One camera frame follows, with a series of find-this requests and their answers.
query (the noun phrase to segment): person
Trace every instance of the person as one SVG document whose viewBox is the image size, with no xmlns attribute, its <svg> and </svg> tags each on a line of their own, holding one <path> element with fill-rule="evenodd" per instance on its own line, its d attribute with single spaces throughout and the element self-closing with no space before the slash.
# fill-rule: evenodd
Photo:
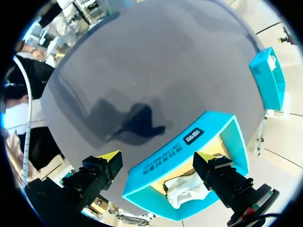
<svg viewBox="0 0 303 227">
<path fill-rule="evenodd" d="M 14 141 L 17 141 L 14 142 L 13 146 L 10 144 L 8 145 L 8 151 L 13 151 L 13 153 L 17 154 L 17 150 L 21 150 L 21 152 L 24 153 L 26 133 L 18 135 L 15 132 L 10 135 L 7 129 L 1 128 L 1 134 L 5 139 L 15 137 Z M 30 164 L 33 165 L 35 170 L 40 171 L 42 168 L 46 167 L 57 155 L 60 155 L 63 159 L 65 159 L 55 140 L 53 139 L 48 127 L 31 129 L 28 160 L 30 161 Z"/>
<path fill-rule="evenodd" d="M 16 52 L 32 53 L 35 58 L 35 60 L 33 60 L 16 55 L 27 73 L 33 99 L 41 98 L 46 83 L 53 73 L 54 68 L 42 62 L 42 53 L 34 47 L 26 44 L 24 41 L 18 43 Z M 21 103 L 28 103 L 25 80 L 19 66 L 15 62 L 13 62 L 11 68 L 8 70 L 5 78 L 5 107 L 11 108 Z"/>
</svg>

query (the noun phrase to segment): black cable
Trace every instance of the black cable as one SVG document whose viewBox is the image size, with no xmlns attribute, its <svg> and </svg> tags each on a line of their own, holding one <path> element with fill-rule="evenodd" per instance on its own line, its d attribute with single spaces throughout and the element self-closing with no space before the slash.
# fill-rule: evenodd
<svg viewBox="0 0 303 227">
<path fill-rule="evenodd" d="M 275 111 L 275 113 L 281 113 L 281 114 L 284 114 L 284 112 L 281 112 L 281 111 Z M 300 114 L 297 114 L 297 113 L 290 113 L 290 115 L 294 115 L 294 116 L 299 116 L 299 117 L 303 117 L 303 115 L 300 115 Z"/>
<path fill-rule="evenodd" d="M 279 216 L 280 216 L 280 214 L 265 214 L 265 215 L 250 217 L 250 218 L 247 218 L 247 219 L 245 219 L 243 221 L 240 221 L 239 223 L 233 225 L 233 227 L 245 227 L 245 226 L 247 226 L 248 224 L 250 224 L 251 222 L 254 222 L 254 221 L 258 221 L 258 220 L 265 219 L 265 218 L 268 218 L 268 217 L 278 218 Z"/>
<path fill-rule="evenodd" d="M 278 25 L 278 24 L 281 24 L 281 23 L 282 23 L 282 21 L 277 22 L 277 23 L 275 23 L 275 24 L 273 24 L 273 25 L 271 25 L 271 26 L 268 26 L 268 27 L 264 28 L 263 30 L 258 31 L 258 32 L 256 33 L 256 35 L 260 34 L 261 32 L 266 31 L 267 29 L 269 29 L 269 28 L 271 28 L 271 27 L 273 27 L 273 26 L 276 26 L 276 25 Z"/>
<path fill-rule="evenodd" d="M 37 121 L 34 121 L 34 122 L 32 122 L 32 123 L 42 122 L 42 121 L 44 121 L 44 119 L 42 119 L 42 120 L 37 120 Z M 20 124 L 20 125 L 17 125 L 17 126 L 8 128 L 7 130 L 14 129 L 14 128 L 17 128 L 17 127 L 20 127 L 20 126 L 24 126 L 24 125 L 27 125 L 27 123 L 25 123 L 25 124 Z"/>
<path fill-rule="evenodd" d="M 267 150 L 267 151 L 269 151 L 269 152 L 271 152 L 271 153 L 273 153 L 273 154 L 275 154 L 275 155 L 277 155 L 277 156 L 279 156 L 279 157 L 285 159 L 286 161 L 289 161 L 289 162 L 293 163 L 293 164 L 296 165 L 297 167 L 300 167 L 301 169 L 303 169 L 300 165 L 298 165 L 298 164 L 296 164 L 295 162 L 293 162 L 293 161 L 287 159 L 286 157 L 283 157 L 283 156 L 281 156 L 281 155 L 279 155 L 279 154 L 277 154 L 277 153 L 275 153 L 275 152 L 273 152 L 273 151 L 271 151 L 271 150 L 268 150 L 268 149 L 266 149 L 266 148 L 264 148 L 264 150 Z"/>
</svg>

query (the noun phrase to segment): floor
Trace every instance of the floor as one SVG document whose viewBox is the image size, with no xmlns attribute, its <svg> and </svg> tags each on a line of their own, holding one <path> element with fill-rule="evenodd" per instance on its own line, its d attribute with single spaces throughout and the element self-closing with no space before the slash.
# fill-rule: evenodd
<svg viewBox="0 0 303 227">
<path fill-rule="evenodd" d="M 280 19 L 265 5 L 262 0 L 224 0 L 231 4 L 251 26 L 258 32 Z M 286 90 L 292 97 L 292 107 L 288 120 L 268 119 L 265 128 L 264 145 L 259 156 L 251 151 L 255 149 L 254 141 L 248 145 L 248 157 L 250 173 L 248 177 L 254 179 L 254 187 L 258 188 L 266 183 L 280 191 L 280 196 L 268 212 L 280 213 L 285 205 L 293 199 L 293 195 L 303 175 L 303 65 L 301 54 L 297 46 L 278 43 L 278 38 L 283 37 L 282 25 L 275 26 L 258 35 L 262 43 L 268 47 L 273 46 L 279 60 L 282 63 Z M 43 124 L 42 111 L 36 113 L 37 122 Z M 60 157 L 56 157 L 49 166 L 42 170 L 40 178 L 55 177 L 68 165 Z M 226 226 L 233 214 L 231 209 L 225 208 L 221 202 L 203 210 L 199 214 L 190 217 L 183 222 L 174 222 L 164 218 L 154 218 L 150 222 L 151 227 L 200 227 L 200 226 Z M 267 219 L 268 226 L 273 220 Z M 131 225 L 119 225 L 116 218 L 108 215 L 104 222 L 113 226 L 128 227 Z"/>
</svg>

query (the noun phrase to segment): hand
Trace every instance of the hand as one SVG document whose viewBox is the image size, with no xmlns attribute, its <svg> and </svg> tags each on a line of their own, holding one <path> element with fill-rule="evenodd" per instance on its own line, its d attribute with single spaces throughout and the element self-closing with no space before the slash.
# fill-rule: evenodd
<svg viewBox="0 0 303 227">
<path fill-rule="evenodd" d="M 28 95 L 22 96 L 22 98 L 20 98 L 20 103 L 28 103 Z"/>
<path fill-rule="evenodd" d="M 37 61 L 42 61 L 43 59 L 43 54 L 39 50 L 34 50 L 33 56 Z"/>
</svg>

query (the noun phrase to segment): black label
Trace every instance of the black label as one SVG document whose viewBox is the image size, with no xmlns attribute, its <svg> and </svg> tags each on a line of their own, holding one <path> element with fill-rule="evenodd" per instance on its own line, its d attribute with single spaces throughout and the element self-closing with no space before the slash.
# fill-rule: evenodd
<svg viewBox="0 0 303 227">
<path fill-rule="evenodd" d="M 200 136 L 202 136 L 203 133 L 204 133 L 203 130 L 201 130 L 199 128 L 195 128 L 188 135 L 186 135 L 186 137 L 184 137 L 183 140 L 187 145 L 190 145 L 193 142 L 195 142 L 196 139 L 198 139 Z"/>
</svg>

